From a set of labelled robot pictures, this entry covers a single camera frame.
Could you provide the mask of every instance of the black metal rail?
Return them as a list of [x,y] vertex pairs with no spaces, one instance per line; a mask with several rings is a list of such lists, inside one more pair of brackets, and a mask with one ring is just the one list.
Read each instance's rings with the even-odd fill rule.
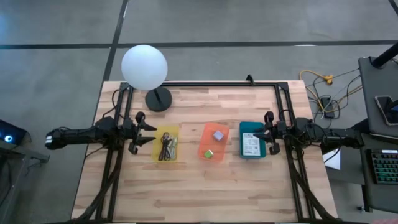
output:
[[[121,85],[119,87],[120,92],[119,92],[119,96],[118,96],[118,102],[115,107],[115,115],[114,115],[114,119],[115,119],[116,123],[119,122],[119,117],[120,117],[119,114],[120,114],[121,108],[122,108],[123,95],[126,92],[126,85],[127,85],[127,83],[121,83]],[[282,111],[284,109],[283,104],[282,104],[282,97],[280,94],[280,90],[281,89],[284,90],[285,98],[286,98],[286,102],[287,102],[287,109],[290,110],[291,112],[293,112],[293,106],[292,106],[292,102],[290,99],[290,92],[289,92],[289,89],[286,89],[287,82],[256,82],[256,83],[251,83],[251,82],[165,82],[162,84],[162,86],[166,86],[166,87],[171,87],[171,86],[202,86],[202,87],[235,86],[235,87],[239,87],[239,86],[253,86],[253,85],[254,86],[263,86],[263,87],[273,87],[275,90],[275,97],[276,97],[277,106],[278,106],[279,111]],[[128,91],[129,94],[128,94],[127,103],[126,103],[126,110],[124,112],[124,119],[129,119],[129,112],[130,112],[131,103],[132,103],[133,88],[129,87],[129,88],[127,88],[127,90],[129,90]],[[291,121],[293,121],[295,119],[293,113],[289,113],[289,116],[290,116]],[[285,116],[283,113],[281,113],[281,119],[285,120]],[[120,144],[122,146],[124,146],[124,140],[122,140],[120,142]],[[295,202],[295,209],[296,209],[296,213],[297,213],[297,219],[300,222],[300,221],[304,220],[305,218],[303,217],[303,210],[302,210],[302,204],[300,201],[299,188],[298,188],[298,185],[297,185],[297,182],[296,182],[294,176],[292,175],[292,173],[290,171],[291,169],[295,169],[295,167],[294,167],[294,160],[293,160],[293,157],[291,154],[291,145],[290,145],[289,141],[287,141],[287,140],[285,140],[285,150],[286,150],[286,154],[287,154],[287,163],[289,166],[290,180],[292,183],[292,191],[293,191],[293,198],[294,198],[294,202]],[[119,182],[119,176],[120,176],[120,170],[121,170],[121,163],[122,163],[122,159],[123,159],[123,151],[124,151],[124,147],[121,147],[121,149],[118,149],[116,163],[114,165],[114,169],[113,169],[111,175],[109,175],[109,172],[111,170],[111,161],[112,161],[113,151],[111,151],[111,150],[108,151],[106,161],[105,161],[103,180],[101,183],[101,190],[100,190],[101,197],[96,197],[96,199],[98,201],[100,201],[100,203],[97,205],[96,203],[93,202],[97,206],[95,219],[71,220],[71,223],[106,223],[106,222],[109,223],[109,222],[113,221],[113,215],[114,215],[114,209],[115,209],[117,191],[118,191],[118,182]],[[305,183],[308,185],[307,173],[305,171],[305,164],[303,162],[302,156],[299,158],[301,158],[301,160],[302,160],[301,162],[299,160],[300,173],[301,173],[301,176],[303,177],[303,179],[305,180]],[[102,215],[103,215],[104,193],[106,193],[106,191],[109,189],[110,184],[112,184],[112,190],[111,190],[111,195],[110,195],[108,214],[107,214],[106,218],[103,218]],[[305,195],[305,198],[307,201],[307,207],[308,207],[310,218],[312,218],[311,213],[315,214],[313,211],[313,207],[310,204],[310,202],[308,201],[308,198],[306,195]]]

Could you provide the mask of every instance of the electronic device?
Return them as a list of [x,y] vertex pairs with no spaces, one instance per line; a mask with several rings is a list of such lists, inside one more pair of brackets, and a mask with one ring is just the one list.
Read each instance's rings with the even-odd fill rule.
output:
[[0,120],[0,147],[9,148],[18,146],[26,135],[26,130]]
[[398,125],[398,101],[393,102],[390,96],[376,96],[377,107],[387,125]]
[[324,96],[324,97],[320,98],[320,100],[321,100],[322,106],[325,109],[325,112],[323,112],[325,114],[325,118],[330,118],[330,119],[335,118],[335,112],[333,112],[333,105],[330,102],[331,97]]
[[398,150],[368,149],[375,184],[398,184]]

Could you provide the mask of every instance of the teal tray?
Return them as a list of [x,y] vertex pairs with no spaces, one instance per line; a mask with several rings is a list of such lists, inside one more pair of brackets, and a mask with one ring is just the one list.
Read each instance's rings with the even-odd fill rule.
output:
[[242,121],[239,124],[239,155],[243,159],[260,159],[267,155],[266,142],[260,140],[260,156],[244,156],[243,155],[243,133],[255,133],[254,130],[262,128],[264,125],[261,122]]

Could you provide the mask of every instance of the small cube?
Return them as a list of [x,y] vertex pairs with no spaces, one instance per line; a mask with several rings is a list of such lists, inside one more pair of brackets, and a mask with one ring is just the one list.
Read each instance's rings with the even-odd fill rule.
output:
[[224,135],[223,135],[223,133],[221,133],[221,131],[216,131],[216,132],[213,134],[213,137],[214,137],[215,139],[217,139],[217,141],[220,141],[220,140],[224,137]]
[[210,159],[213,157],[213,152],[211,150],[207,150],[207,152],[205,152],[205,157],[207,159]]

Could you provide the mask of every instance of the green cube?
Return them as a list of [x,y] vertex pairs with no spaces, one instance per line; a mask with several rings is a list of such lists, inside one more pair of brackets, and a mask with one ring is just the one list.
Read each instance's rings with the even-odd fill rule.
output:
[[205,157],[207,159],[210,159],[213,157],[213,152],[211,150],[207,150],[207,152],[205,152]]

